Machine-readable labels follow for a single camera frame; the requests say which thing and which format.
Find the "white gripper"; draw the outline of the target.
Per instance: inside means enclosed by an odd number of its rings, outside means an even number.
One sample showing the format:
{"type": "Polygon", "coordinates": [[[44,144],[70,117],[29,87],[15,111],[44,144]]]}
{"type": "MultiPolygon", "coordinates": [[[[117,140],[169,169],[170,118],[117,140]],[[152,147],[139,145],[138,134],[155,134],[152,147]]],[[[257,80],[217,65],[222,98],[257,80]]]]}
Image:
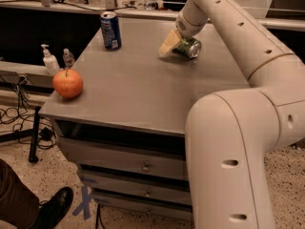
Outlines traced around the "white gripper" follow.
{"type": "Polygon", "coordinates": [[[175,20],[177,30],[169,32],[159,48],[159,54],[165,56],[170,53],[181,43],[182,37],[189,38],[200,33],[207,21],[207,14],[193,0],[187,0],[175,20]]]}

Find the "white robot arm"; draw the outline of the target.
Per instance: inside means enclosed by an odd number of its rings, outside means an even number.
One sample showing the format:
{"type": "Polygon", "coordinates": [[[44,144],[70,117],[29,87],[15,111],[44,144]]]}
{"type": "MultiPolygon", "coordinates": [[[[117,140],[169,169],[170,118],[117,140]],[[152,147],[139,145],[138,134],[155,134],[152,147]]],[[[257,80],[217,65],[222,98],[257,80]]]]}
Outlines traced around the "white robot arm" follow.
{"type": "Polygon", "coordinates": [[[234,0],[187,0],[161,54],[207,22],[249,83],[208,94],[186,120],[195,229],[275,229],[264,157],[303,139],[303,62],[234,0]]]}

